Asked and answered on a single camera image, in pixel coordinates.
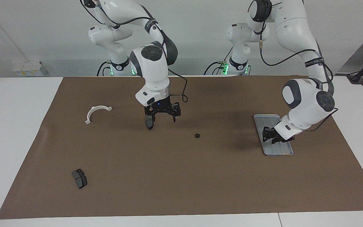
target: brown table mat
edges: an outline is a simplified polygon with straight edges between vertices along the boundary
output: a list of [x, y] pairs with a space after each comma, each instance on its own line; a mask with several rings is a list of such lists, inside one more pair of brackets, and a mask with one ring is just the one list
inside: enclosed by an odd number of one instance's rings
[[[189, 78], [181, 117], [158, 114], [148, 131], [143, 79], [64, 78], [0, 219], [363, 210], [363, 170], [332, 118], [298, 135], [293, 156], [263, 154], [253, 115], [289, 111], [288, 79]], [[86, 125], [97, 105], [113, 110]]]

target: white tabletop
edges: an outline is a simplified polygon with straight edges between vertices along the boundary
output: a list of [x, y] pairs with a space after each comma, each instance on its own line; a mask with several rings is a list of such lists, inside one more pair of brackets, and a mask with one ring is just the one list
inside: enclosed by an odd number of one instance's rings
[[[62, 78], [0, 78], [0, 208]], [[335, 77], [334, 120], [363, 168], [363, 87]], [[0, 226], [360, 226], [363, 211], [0, 220]]]

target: green indicator light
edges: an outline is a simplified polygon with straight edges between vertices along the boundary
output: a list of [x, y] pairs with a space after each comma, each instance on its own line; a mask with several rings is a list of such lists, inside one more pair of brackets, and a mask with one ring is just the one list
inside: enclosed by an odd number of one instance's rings
[[223, 75], [227, 75], [227, 74], [228, 74], [228, 69], [229, 69], [229, 66], [226, 64], [226, 65], [224, 66], [224, 69], [222, 70], [222, 74], [223, 74]]

